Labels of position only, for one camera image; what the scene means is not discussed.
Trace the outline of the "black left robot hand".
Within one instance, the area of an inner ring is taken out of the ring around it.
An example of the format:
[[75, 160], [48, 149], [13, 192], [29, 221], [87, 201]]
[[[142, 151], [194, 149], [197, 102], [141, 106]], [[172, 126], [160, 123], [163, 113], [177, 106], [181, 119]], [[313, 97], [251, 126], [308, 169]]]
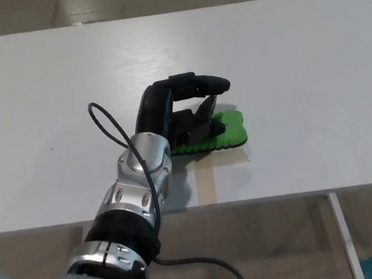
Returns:
[[[170, 148], [200, 143], [225, 132], [213, 118], [217, 97], [230, 88], [230, 81], [216, 76], [181, 73], [148, 86], [138, 109], [135, 132], [151, 132], [168, 139]], [[204, 98], [194, 112], [173, 110], [175, 101]]]

